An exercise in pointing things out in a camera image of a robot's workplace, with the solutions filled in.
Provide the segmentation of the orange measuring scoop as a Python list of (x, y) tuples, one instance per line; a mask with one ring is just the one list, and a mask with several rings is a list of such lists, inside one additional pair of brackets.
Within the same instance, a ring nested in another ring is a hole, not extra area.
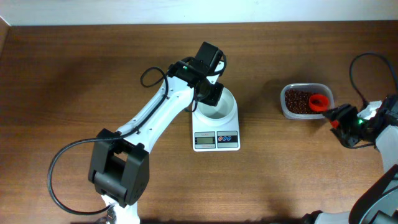
[(312, 94), (308, 100), (309, 108), (317, 113), (323, 113), (328, 110), (330, 105), (329, 98), (321, 94)]

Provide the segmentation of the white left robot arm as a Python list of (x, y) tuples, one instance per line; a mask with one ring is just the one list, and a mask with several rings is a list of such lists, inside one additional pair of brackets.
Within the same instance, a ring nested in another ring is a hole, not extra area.
[(94, 143), (88, 180), (106, 204), (98, 223), (140, 223), (137, 201), (149, 183), (149, 154), (174, 118), (191, 103), (218, 104), (223, 85), (216, 80), (226, 59), (209, 66), (192, 57), (162, 72), (154, 97), (117, 131), (101, 130)]

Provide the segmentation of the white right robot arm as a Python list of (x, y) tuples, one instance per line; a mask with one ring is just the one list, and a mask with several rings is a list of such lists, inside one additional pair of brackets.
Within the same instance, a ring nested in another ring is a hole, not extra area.
[(397, 95), (387, 95), (370, 117), (371, 105), (362, 111), (350, 104), (323, 112), (331, 132), (348, 149), (359, 149), (366, 141), (381, 155), (384, 174), (348, 212), (321, 210), (304, 215), (299, 223), (397, 223)]

